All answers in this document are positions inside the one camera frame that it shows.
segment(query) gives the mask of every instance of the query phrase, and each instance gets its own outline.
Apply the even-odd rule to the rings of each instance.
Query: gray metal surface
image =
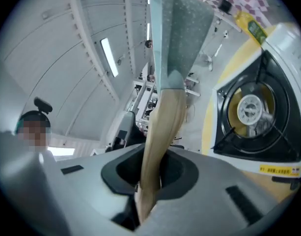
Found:
[[[132,235],[79,195],[49,151],[33,152],[9,132],[0,133],[0,188],[43,235]]]
[[[158,93],[184,89],[214,10],[199,0],[151,0],[150,11]]]
[[[285,198],[281,203],[274,207],[270,212],[268,212],[263,219],[260,219],[253,225],[234,233],[234,236],[256,236],[269,228],[274,221],[276,221],[281,214],[284,213],[288,205],[294,198],[295,193]]]
[[[194,162],[199,169],[196,185],[186,195],[157,202],[148,219],[136,230],[139,236],[224,236],[247,227],[227,187],[237,185],[263,215],[277,202],[263,189],[232,165],[215,158],[170,147],[177,154]]]
[[[14,131],[28,95],[0,60],[0,131]]]
[[[112,218],[122,211],[126,198],[113,194],[101,179],[100,171],[109,161],[135,146],[90,158],[58,162],[60,168],[74,165],[84,167],[65,177],[87,203],[105,217]],[[158,201],[149,218],[136,230],[145,235],[230,235],[245,229],[244,219],[225,189],[237,185],[255,207],[267,214],[277,202],[232,165],[212,157],[170,147],[199,169],[196,185],[186,195],[175,200]]]
[[[123,119],[122,119],[122,121],[119,125],[119,128],[117,129],[117,133],[115,135],[115,137],[119,137],[118,135],[119,135],[120,131],[125,131],[126,132],[125,139],[124,139],[125,140],[125,147],[126,147],[128,139],[131,135],[133,125],[135,125],[135,115],[132,112],[127,112],[124,115],[124,117],[123,117]]]

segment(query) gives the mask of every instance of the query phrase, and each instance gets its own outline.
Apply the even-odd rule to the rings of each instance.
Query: person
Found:
[[[22,140],[27,140],[29,146],[45,149],[49,145],[49,134],[51,133],[49,120],[38,111],[30,111],[21,116],[16,134]]]
[[[146,46],[147,48],[152,48],[152,40],[147,40],[147,41],[145,41],[145,46]]]
[[[147,81],[154,83],[155,80],[156,80],[155,75],[153,75],[153,74],[147,75]]]
[[[145,116],[150,116],[150,113],[153,111],[154,109],[149,109],[145,111]]]
[[[49,119],[42,112],[48,114],[52,111],[52,106],[36,97],[34,104],[38,111],[29,111],[19,118],[15,130],[18,138],[28,141],[35,151],[47,149],[51,135],[51,124]]]

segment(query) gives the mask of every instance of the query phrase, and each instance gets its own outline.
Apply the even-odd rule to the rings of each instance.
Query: black slot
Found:
[[[101,177],[113,193],[133,196],[140,179],[145,144],[107,163],[101,170]],[[183,197],[198,180],[198,168],[185,157],[167,150],[160,163],[162,188],[156,200],[170,200]]]
[[[120,130],[119,133],[117,134],[117,137],[122,140],[125,140],[126,134],[127,134],[127,131]]]
[[[134,231],[139,226],[139,219],[134,196],[130,196],[128,198],[125,210],[113,217],[112,221],[131,231]]]
[[[72,172],[75,172],[75,171],[79,171],[79,170],[82,170],[83,167],[80,166],[80,165],[75,165],[75,166],[71,166],[71,167],[68,167],[68,168],[64,168],[64,169],[61,169],[63,175],[66,175],[66,174],[70,174]]]
[[[226,192],[238,207],[249,226],[263,217],[259,210],[236,185],[226,188]]]

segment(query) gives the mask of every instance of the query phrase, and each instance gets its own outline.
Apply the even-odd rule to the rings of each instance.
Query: table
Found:
[[[269,35],[276,26],[271,26],[266,28],[266,33]],[[247,59],[260,47],[254,40],[249,39],[246,41],[231,58],[230,62],[225,67],[223,73],[221,74],[218,83],[222,82],[227,76],[235,72]],[[213,128],[213,104],[212,98],[209,101],[206,116],[204,119],[203,132],[202,132],[202,154],[208,155],[209,149],[213,146],[211,144],[211,135]],[[257,174],[253,172],[242,171],[247,177],[249,177],[256,184],[267,190],[278,202],[284,200],[293,191],[290,190],[290,184],[277,183],[272,181],[271,176]]]

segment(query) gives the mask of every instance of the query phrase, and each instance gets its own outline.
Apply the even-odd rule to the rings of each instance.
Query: ceiling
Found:
[[[149,60],[148,11],[147,0],[21,0],[0,32],[0,60],[25,93],[23,113],[40,97],[54,133],[101,140]],[[117,77],[106,37],[121,59]]]

